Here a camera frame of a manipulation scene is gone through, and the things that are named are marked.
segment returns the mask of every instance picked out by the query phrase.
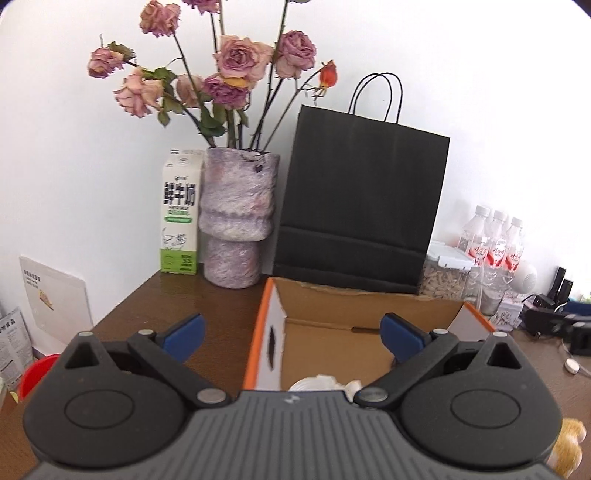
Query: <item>plush toy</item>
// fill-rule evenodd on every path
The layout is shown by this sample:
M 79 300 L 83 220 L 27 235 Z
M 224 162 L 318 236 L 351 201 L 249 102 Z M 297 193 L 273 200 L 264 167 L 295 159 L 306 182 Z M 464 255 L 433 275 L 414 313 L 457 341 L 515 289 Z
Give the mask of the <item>plush toy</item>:
M 557 474 L 568 478 L 583 459 L 579 443 L 585 440 L 587 430 L 583 422 L 576 419 L 563 419 L 558 440 L 552 449 L 547 465 Z

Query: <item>open box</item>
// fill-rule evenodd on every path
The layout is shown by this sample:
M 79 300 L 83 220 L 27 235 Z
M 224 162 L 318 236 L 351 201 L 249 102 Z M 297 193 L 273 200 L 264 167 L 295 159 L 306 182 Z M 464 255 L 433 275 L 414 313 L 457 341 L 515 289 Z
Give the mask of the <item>open box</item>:
M 445 328 L 460 340 L 495 328 L 470 304 L 426 296 L 371 293 L 269 278 L 261 300 L 244 380 L 245 390 L 288 390 L 318 374 L 363 385 L 386 374 L 393 355 L 379 324 L 396 313 L 425 332 Z

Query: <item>flower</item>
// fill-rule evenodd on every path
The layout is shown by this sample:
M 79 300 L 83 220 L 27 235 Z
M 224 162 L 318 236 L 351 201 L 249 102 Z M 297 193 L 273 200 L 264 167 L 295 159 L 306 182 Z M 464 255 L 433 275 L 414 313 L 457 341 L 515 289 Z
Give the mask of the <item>flower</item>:
M 88 75 L 95 78 L 107 78 L 115 69 L 123 69 L 123 55 L 108 48 L 97 48 L 90 54 Z
M 320 88 L 322 90 L 328 90 L 329 88 L 336 85 L 338 79 L 339 76 L 336 73 L 335 62 L 334 60 L 331 60 L 326 65 L 324 65 L 320 71 Z
M 302 70 L 310 70 L 316 64 L 316 46 L 303 32 L 292 30 L 284 33 L 277 51 L 279 58 L 275 68 L 279 78 L 298 79 Z
M 148 105 L 156 110 L 161 109 L 156 100 L 162 97 L 163 89 L 162 80 L 144 80 L 142 70 L 134 69 L 124 80 L 123 88 L 113 93 L 126 112 L 142 118 L 152 113 Z
M 203 89 L 203 79 L 199 75 L 191 75 L 193 77 L 193 83 L 198 91 Z M 177 94 L 185 106 L 189 108 L 195 108 L 199 106 L 197 101 L 197 94 L 193 89 L 191 80 L 188 75 L 179 75 L 177 77 Z
M 231 82 L 232 86 L 254 88 L 265 76 L 273 47 L 250 38 L 241 40 L 236 35 L 223 35 L 220 40 L 220 51 L 213 55 L 219 73 L 226 79 L 242 79 Z
M 156 37 L 172 35 L 178 27 L 178 15 L 181 8 L 176 4 L 164 6 L 158 0 L 150 0 L 141 12 L 139 27 L 144 33 L 153 33 Z
M 197 7 L 202 15 L 205 12 L 220 13 L 220 0 L 183 0 L 183 2 L 191 5 L 191 8 Z
M 223 105 L 227 110 L 246 107 L 248 88 L 228 85 L 217 73 L 205 79 L 203 91 L 213 98 L 213 103 Z

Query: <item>orange rose bud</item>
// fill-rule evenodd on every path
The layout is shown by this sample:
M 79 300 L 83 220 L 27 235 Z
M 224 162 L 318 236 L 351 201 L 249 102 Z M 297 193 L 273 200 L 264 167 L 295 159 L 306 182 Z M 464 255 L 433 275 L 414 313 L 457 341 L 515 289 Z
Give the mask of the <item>orange rose bud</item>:
M 333 60 L 328 62 L 320 71 L 320 88 L 326 90 L 336 85 L 339 76 L 336 73 L 336 65 Z

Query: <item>green label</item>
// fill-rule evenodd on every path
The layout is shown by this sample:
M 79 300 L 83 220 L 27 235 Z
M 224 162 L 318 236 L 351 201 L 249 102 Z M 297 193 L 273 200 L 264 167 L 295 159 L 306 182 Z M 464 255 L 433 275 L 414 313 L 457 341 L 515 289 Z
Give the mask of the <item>green label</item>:
M 164 273 L 197 273 L 197 252 L 160 250 L 160 271 Z
M 193 221 L 192 218 L 183 217 L 164 217 L 164 220 L 171 223 L 191 223 Z

